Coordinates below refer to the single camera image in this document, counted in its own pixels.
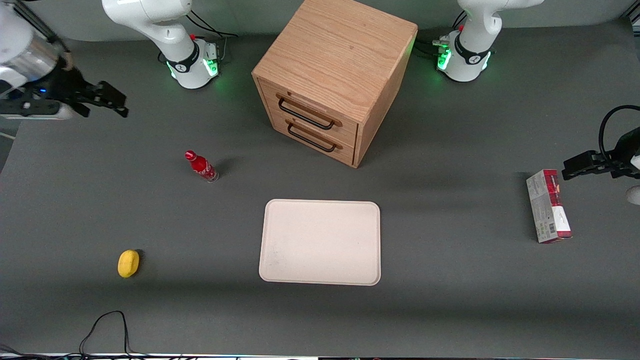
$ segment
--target wooden drawer cabinet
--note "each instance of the wooden drawer cabinet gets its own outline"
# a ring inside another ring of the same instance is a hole
[[[271,125],[358,167],[400,88],[416,32],[353,0],[305,0],[252,72]]]

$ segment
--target drawer handle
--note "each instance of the drawer handle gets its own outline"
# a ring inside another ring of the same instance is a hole
[[[324,147],[322,145],[320,145],[317,142],[313,142],[311,140],[309,140],[308,138],[305,138],[304,136],[300,135],[300,134],[296,134],[293,131],[291,131],[291,128],[293,127],[293,124],[289,124],[289,126],[287,127],[287,131],[289,132],[289,134],[292,134],[293,136],[295,136],[296,138],[299,138],[300,140],[306,142],[307,144],[313,145],[315,147],[317,147],[318,149],[324,151],[324,152],[332,152],[335,150],[335,144],[332,147]]]
[[[310,119],[310,118],[308,118],[308,117],[306,117],[304,115],[300,115],[299,113],[296,113],[295,111],[293,111],[291,109],[285,108],[284,106],[282,106],[283,102],[284,102],[284,98],[281,97],[280,101],[278,101],[278,107],[282,111],[284,111],[284,112],[286,112],[286,113],[288,113],[290,115],[293,115],[293,116],[297,117],[298,119],[304,120],[304,121],[308,122],[309,124],[311,124],[313,126],[317,126],[317,127],[321,128],[322,130],[330,130],[333,127],[333,124],[335,123],[333,120],[331,120],[331,123],[329,123],[329,125],[327,125],[327,126],[322,125],[319,122],[313,121],[312,119]]]

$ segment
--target coca-cola bottle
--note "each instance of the coca-cola bottle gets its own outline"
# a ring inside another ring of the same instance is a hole
[[[198,156],[195,152],[189,150],[184,153],[184,157],[191,163],[193,171],[202,176],[208,183],[213,183],[218,180],[218,172],[211,166],[207,159],[202,156]]]

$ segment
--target gray wall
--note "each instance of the gray wall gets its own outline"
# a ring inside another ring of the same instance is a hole
[[[422,28],[451,25],[461,11],[455,0],[359,0]],[[546,0],[502,12],[508,28],[591,25],[619,17],[634,0]],[[219,31],[278,33],[302,0],[195,0],[193,9]],[[137,40],[143,36],[112,23],[100,0],[43,0],[30,6],[60,35],[74,40]],[[202,34],[186,19],[188,31]]]

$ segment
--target drawer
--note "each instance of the drawer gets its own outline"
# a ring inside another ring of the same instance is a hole
[[[279,133],[283,133],[288,137],[309,146],[312,149],[331,156],[341,163],[353,166],[353,147],[344,145],[327,138],[323,138],[319,133],[308,130],[294,123],[290,117],[275,117],[273,119],[273,128]]]
[[[279,113],[295,123],[312,128],[323,138],[354,146],[358,131],[355,122],[329,116],[326,110],[319,110],[318,106],[299,100],[295,95],[268,81],[261,79],[260,85],[272,116]]]

